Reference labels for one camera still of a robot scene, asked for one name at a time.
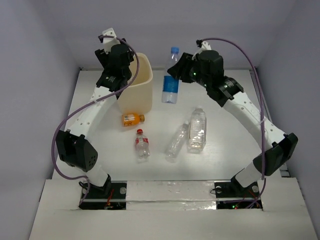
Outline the tall blue cap bottle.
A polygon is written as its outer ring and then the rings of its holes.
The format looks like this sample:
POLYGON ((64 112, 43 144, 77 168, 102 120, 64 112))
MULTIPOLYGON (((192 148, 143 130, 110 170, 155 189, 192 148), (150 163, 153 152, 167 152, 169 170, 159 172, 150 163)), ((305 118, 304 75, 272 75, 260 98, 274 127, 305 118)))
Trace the tall blue cap bottle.
POLYGON ((179 80, 168 73, 168 69, 173 67, 179 60, 179 48, 171 47, 170 57, 165 65, 163 74, 163 86, 161 101, 168 104, 176 104, 178 99, 179 80))

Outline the large clear square bottle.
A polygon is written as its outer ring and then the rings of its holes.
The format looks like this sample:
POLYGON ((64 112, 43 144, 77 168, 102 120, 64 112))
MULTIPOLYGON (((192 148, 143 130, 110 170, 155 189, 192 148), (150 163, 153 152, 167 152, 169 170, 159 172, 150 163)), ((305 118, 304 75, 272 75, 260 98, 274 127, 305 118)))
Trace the large clear square bottle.
POLYGON ((207 117, 202 107, 196 107, 192 112, 189 123, 187 151, 199 154, 206 145, 207 117))

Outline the slim clear white-cap bottle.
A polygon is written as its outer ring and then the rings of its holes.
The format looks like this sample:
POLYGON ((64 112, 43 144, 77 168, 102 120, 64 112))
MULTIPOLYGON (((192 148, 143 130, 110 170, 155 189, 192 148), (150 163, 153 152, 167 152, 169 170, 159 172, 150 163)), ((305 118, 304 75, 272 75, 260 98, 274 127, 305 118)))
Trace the slim clear white-cap bottle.
POLYGON ((185 121, 178 129, 175 131, 171 137, 166 149, 165 149, 165 159, 168 162, 174 163, 176 158, 185 143, 188 133, 189 133, 189 121, 185 121))

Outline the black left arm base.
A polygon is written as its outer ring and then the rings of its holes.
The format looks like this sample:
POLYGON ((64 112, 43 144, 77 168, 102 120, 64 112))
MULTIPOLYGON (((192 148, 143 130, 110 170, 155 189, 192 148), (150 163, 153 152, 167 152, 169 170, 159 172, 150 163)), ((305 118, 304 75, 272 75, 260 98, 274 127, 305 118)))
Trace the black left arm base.
POLYGON ((104 187, 91 185, 79 208, 81 210, 125 210, 126 193, 126 181, 110 181, 104 187))

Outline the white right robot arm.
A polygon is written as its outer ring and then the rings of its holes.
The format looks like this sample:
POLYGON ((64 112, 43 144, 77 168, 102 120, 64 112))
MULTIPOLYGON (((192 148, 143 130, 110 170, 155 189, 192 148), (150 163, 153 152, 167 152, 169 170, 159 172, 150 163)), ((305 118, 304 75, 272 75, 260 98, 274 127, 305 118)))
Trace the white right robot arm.
POLYGON ((249 185, 271 176, 291 158, 298 137, 286 134, 262 116, 240 83, 224 74, 224 60, 217 51, 183 53, 167 73, 185 83, 195 82, 204 87, 207 95, 233 115, 259 145, 261 153, 230 180, 230 190, 235 196, 242 196, 249 185))

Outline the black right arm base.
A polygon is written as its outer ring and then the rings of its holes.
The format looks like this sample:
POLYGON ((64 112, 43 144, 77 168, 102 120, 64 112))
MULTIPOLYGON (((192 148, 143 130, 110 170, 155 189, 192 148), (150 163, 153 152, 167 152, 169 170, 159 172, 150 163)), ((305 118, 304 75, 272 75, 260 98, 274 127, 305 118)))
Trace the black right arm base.
POLYGON ((230 181, 218 181, 210 190, 216 197, 218 210, 263 209, 258 182, 242 187, 233 177, 230 181))

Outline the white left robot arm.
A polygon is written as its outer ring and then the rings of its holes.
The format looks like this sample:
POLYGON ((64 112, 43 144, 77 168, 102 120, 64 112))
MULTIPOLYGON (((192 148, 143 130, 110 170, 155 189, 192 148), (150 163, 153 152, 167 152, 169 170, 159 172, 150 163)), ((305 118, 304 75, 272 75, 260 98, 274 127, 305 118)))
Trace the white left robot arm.
POLYGON ((120 43, 113 45, 107 53, 101 49, 96 50, 95 54, 102 62, 103 72, 90 98, 91 105, 67 130, 58 131, 55 143, 60 160, 82 171, 94 193, 104 198, 110 194, 111 177, 98 162, 98 152, 91 142, 102 118, 120 95, 119 90, 132 77, 129 66, 134 60, 134 53, 127 45, 120 43))

